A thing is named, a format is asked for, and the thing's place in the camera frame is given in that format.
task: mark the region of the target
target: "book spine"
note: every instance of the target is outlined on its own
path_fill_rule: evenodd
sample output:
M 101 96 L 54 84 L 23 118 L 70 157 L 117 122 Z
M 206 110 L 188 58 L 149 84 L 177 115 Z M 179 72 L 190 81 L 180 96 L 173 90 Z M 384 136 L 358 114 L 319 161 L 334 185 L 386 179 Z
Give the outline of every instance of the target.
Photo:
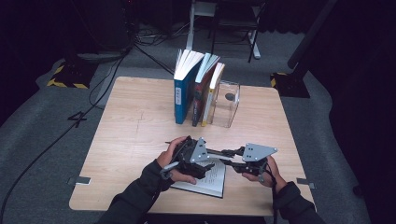
M 194 100 L 193 100 L 193 110 L 192 110 L 192 126 L 196 127 L 201 117 L 201 107 L 202 107 L 202 90 L 203 87 L 199 83 L 195 83 L 195 93 L 194 93 Z
M 204 115 L 203 115 L 202 123 L 201 123 L 202 127 L 205 127 L 206 124 L 207 124 L 207 117 L 208 117 L 208 114 L 209 114 L 210 107 L 212 105 L 213 91 L 214 91 L 213 89 L 210 89 L 209 90 L 209 94 L 207 95 L 207 100 L 206 100 L 206 104 L 205 104 L 205 111 L 204 111 Z
M 185 118 L 184 115 L 184 104 L 186 104 L 185 97 L 185 87 L 183 86 L 183 81 L 175 80 L 175 121 L 177 124 L 182 124 Z

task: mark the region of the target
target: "book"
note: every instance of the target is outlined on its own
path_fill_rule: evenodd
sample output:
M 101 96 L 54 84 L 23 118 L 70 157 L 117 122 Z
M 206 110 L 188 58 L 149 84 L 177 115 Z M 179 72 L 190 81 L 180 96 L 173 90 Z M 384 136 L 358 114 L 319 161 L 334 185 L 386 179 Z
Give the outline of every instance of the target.
M 204 54 L 193 50 L 180 49 L 174 74 L 175 121 L 182 124 L 186 119 L 193 97 L 194 80 L 204 58 Z
M 215 166 L 206 172 L 205 178 L 197 179 L 197 183 L 195 185 L 186 182 L 176 182 L 171 186 L 171 188 L 183 189 L 195 193 L 223 198 L 226 170 L 225 164 L 219 159 L 209 159 L 207 161 L 201 161 L 197 163 L 202 166 L 215 163 Z
M 215 111 L 216 105 L 216 94 L 219 90 L 219 83 L 221 80 L 221 75 L 224 71 L 224 63 L 217 63 L 215 71 L 213 72 L 212 79 L 210 80 L 207 96 L 206 96 L 206 103 L 204 107 L 204 113 L 202 117 L 201 126 L 205 127 L 207 123 L 210 123 L 213 119 L 213 113 Z
M 194 98 L 192 100 L 192 126 L 196 127 L 204 110 L 207 89 L 220 56 L 206 53 L 195 78 Z

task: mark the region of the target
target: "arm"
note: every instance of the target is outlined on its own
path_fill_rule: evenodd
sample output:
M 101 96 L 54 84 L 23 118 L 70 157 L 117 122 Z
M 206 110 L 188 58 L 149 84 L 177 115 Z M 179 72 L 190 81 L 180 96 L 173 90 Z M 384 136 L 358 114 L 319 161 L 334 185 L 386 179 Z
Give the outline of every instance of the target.
M 143 169 L 142 175 L 132 182 L 123 193 L 114 197 L 110 207 L 102 215 L 97 224 L 135 224 L 147 213 L 155 203 L 155 195 L 160 190 L 167 190 L 176 181 L 196 183 L 195 178 L 183 175 L 177 170 L 172 170 L 172 177 L 163 181 L 161 169 L 172 160 L 173 152 L 178 143 L 185 137 L 180 137 L 171 142 L 168 149 L 161 153 L 157 160 Z
M 276 179 L 276 195 L 274 196 L 274 208 L 279 210 L 282 218 L 287 219 L 290 224 L 322 224 L 323 219 L 317 214 L 315 206 L 301 196 L 300 190 L 293 182 L 287 183 L 280 175 L 273 157 L 268 156 L 268 165 Z M 242 174 L 250 181 L 259 181 L 255 175 Z M 267 173 L 263 175 L 265 187 L 272 187 L 272 178 Z
M 123 193 L 114 197 L 97 224 L 137 223 L 154 203 L 153 196 L 162 180 L 161 169 L 156 161 L 146 166 L 140 178 L 132 182 Z

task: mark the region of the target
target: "open book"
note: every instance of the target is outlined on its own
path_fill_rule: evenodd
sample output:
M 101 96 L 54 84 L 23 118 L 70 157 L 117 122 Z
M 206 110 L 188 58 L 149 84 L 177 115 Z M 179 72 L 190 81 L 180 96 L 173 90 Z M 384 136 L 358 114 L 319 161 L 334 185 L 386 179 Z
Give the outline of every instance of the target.
M 197 179 L 196 185 L 185 182 L 176 182 L 171 187 L 222 198 L 224 191 L 225 164 L 219 159 L 210 159 L 197 163 L 203 166 L 215 163 L 215 166 L 212 167 L 210 171 L 206 172 L 205 178 Z

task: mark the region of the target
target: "sleeve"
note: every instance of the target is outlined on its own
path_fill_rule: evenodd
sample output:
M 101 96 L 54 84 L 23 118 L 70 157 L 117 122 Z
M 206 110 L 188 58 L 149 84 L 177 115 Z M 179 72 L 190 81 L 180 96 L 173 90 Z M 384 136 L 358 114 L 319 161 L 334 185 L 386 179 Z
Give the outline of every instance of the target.
M 289 182 L 274 198 L 274 208 L 290 224 L 322 224 L 323 219 L 317 214 L 313 203 L 301 196 L 300 190 Z
M 135 224 L 154 204 L 154 195 L 163 181 L 161 166 L 153 161 L 143 169 L 142 175 L 123 193 L 114 197 L 107 211 L 96 224 Z M 169 189 L 172 181 L 163 181 L 162 191 Z

